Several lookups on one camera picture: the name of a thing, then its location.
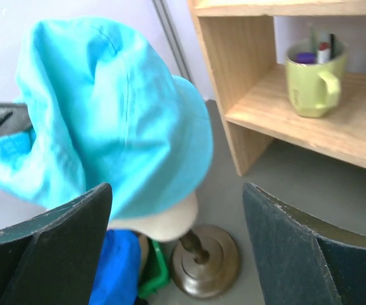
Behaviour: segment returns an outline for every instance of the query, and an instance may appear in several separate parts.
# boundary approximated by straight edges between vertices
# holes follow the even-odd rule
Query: shelf board
[[[225,115],[227,121],[366,168],[366,74],[347,73],[339,107],[321,119],[298,116],[285,69],[276,65]]]
[[[366,15],[366,0],[199,0],[199,17]]]

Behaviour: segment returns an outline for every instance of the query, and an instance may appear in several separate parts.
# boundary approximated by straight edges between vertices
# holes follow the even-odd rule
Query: cap brim
[[[134,219],[111,220],[108,229],[128,229],[140,232],[153,240],[167,242],[186,234],[193,227],[197,214],[197,197],[193,192],[162,213]]]

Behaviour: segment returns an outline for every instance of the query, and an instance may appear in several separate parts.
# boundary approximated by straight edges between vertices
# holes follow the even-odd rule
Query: round metal base
[[[172,254],[172,279],[181,291],[197,299],[223,294],[235,282],[240,271],[240,253],[230,235],[215,226],[193,228],[210,254],[204,264],[194,261],[192,254],[179,243]]]

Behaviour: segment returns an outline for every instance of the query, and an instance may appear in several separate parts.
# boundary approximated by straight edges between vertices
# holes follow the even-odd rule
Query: green object
[[[313,24],[309,24],[309,29],[310,29],[311,52],[317,55],[318,43],[316,41],[317,40],[316,31],[315,28],[313,27]]]
[[[148,240],[148,242],[149,254],[138,288],[138,296],[141,299],[154,294],[170,281],[165,255],[160,244],[154,240]]]

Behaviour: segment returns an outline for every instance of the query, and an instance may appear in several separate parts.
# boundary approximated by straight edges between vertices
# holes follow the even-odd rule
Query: turquoise bucket hat
[[[32,130],[0,138],[0,188],[55,208],[108,182],[111,219],[162,212],[205,178],[203,99],[139,32],[112,20],[43,20],[17,69]]]

